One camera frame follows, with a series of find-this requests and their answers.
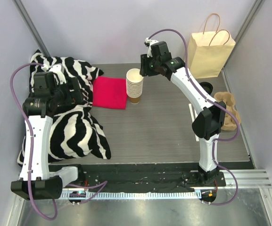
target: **zebra print blanket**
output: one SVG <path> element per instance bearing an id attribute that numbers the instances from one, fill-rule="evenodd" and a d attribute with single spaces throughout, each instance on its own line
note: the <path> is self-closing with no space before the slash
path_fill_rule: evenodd
<path id="1" fill-rule="evenodd" d="M 50 150 L 48 161 L 81 158 L 92 153 L 98 158 L 110 159 L 111 151 L 103 132 L 103 127 L 91 116 L 93 104 L 93 81 L 103 75 L 103 71 L 88 62 L 72 57 L 45 57 L 39 50 L 31 58 L 31 63 L 62 64 L 66 77 L 77 77 L 85 101 L 82 105 L 68 105 L 57 109 L 50 130 Z M 40 66 L 30 66 L 30 92 L 33 91 L 33 76 L 42 72 Z M 25 137 L 17 163 L 22 165 L 25 155 Z"/>

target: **wood grain surface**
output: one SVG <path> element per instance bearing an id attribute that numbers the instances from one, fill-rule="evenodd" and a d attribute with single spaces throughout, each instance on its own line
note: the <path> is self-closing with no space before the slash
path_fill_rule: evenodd
<path id="1" fill-rule="evenodd" d="M 139 64 L 96 65 L 106 77 L 125 78 L 131 68 Z M 202 79 L 210 82 L 214 90 L 226 91 L 222 75 Z M 80 159 L 70 159 L 56 164 L 114 164 L 156 162 L 198 162 L 199 142 L 192 131 L 189 100 L 162 75 L 145 77 L 141 101 L 129 101 L 125 110 L 93 107 L 91 114 L 104 127 L 111 147 L 110 160 L 92 154 Z M 221 138 L 229 138 L 235 131 L 222 131 Z M 219 161 L 248 161 L 248 154 L 241 135 L 231 142 L 218 144 Z"/>

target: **stack of paper cups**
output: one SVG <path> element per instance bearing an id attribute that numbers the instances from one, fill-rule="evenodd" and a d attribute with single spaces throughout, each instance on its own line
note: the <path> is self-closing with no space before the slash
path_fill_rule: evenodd
<path id="1" fill-rule="evenodd" d="M 126 73 L 126 93 L 132 104 L 140 101 L 143 87 L 143 77 L 140 69 L 133 68 Z"/>

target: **white wall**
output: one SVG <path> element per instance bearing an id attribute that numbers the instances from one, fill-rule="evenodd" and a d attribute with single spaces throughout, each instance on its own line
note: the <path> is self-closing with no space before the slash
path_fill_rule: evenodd
<path id="1" fill-rule="evenodd" d="M 9 80 L 17 67 L 29 62 L 37 48 L 13 2 L 0 0 L 0 226 L 6 223 L 12 207 L 10 183 L 18 177 L 16 158 L 24 132 L 24 120 L 12 100 Z M 28 95 L 28 77 L 26 69 L 15 79 L 21 103 Z"/>
<path id="2" fill-rule="evenodd" d="M 266 0 L 226 66 L 253 159 L 272 183 L 272 0 Z"/>
<path id="3" fill-rule="evenodd" d="M 173 28 L 189 40 L 203 30 L 210 13 L 222 16 L 222 29 L 235 37 L 254 0 L 22 0 L 50 54 L 86 59 L 93 64 L 139 63 L 143 42 Z M 208 30 L 215 30 L 215 19 Z M 182 41 L 161 34 L 173 56 L 184 57 Z"/>

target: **folded red napkin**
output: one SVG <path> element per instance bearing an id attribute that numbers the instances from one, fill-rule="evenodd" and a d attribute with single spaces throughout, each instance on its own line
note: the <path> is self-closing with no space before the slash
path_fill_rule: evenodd
<path id="1" fill-rule="evenodd" d="M 126 107 L 126 81 L 98 77 L 93 84 L 93 106 L 111 109 L 125 109 Z"/>

